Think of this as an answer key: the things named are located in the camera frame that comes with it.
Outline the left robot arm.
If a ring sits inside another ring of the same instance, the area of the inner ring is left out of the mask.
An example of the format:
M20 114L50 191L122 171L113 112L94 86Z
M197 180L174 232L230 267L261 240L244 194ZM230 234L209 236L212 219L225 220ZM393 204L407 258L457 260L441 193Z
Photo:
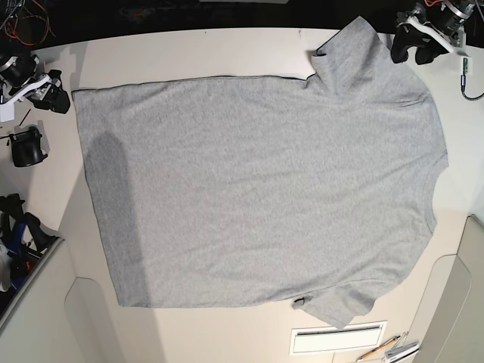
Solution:
M396 35L391 47L395 64L408 60L408 50L415 48L415 62L430 64L443 54L465 56L464 24L482 1L425 1L409 11L397 13Z

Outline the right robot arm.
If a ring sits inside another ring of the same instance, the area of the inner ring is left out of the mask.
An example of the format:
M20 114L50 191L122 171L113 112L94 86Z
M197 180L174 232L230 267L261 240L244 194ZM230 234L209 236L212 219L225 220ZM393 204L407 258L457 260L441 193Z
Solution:
M60 70L40 70L31 51L54 33L46 1L1 2L1 121L14 119L15 104L29 101L40 110L65 114L70 98Z

